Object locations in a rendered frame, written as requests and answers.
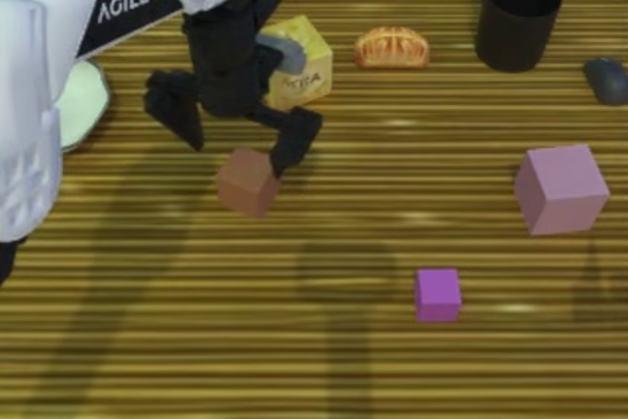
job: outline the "computer mouse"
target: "computer mouse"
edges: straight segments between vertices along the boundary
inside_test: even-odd
[[[602,105],[628,104],[628,75],[621,62],[608,58],[592,59],[585,63],[584,73]]]

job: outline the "croissant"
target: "croissant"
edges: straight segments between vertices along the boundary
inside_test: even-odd
[[[379,26],[355,41],[355,62],[361,68],[426,68],[430,45],[404,26]]]

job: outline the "striped wooden surface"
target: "striped wooden surface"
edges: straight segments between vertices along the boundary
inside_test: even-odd
[[[188,151],[142,113],[187,67],[179,21],[99,58],[115,103],[66,159],[59,202],[0,292],[0,417],[628,417],[628,109],[582,73],[628,60],[628,0],[565,0],[537,70],[474,57],[476,0],[287,0],[336,52],[334,93],[274,211],[221,208],[213,176],[270,131],[207,118]],[[433,65],[351,62],[371,26],[423,32]],[[588,142],[612,192],[589,234],[529,238],[530,147]],[[413,271],[458,268],[459,322],[414,322]]]

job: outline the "yellow cube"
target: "yellow cube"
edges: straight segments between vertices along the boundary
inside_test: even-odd
[[[334,53],[307,17],[301,15],[266,26],[262,33],[296,41],[303,47],[307,57],[305,70],[299,76],[280,71],[273,73],[269,92],[264,97],[269,107],[287,111],[332,91]]]

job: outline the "black cup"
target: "black cup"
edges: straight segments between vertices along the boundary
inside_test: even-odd
[[[550,40],[562,0],[481,0],[475,40],[478,57],[491,69],[533,69]]]

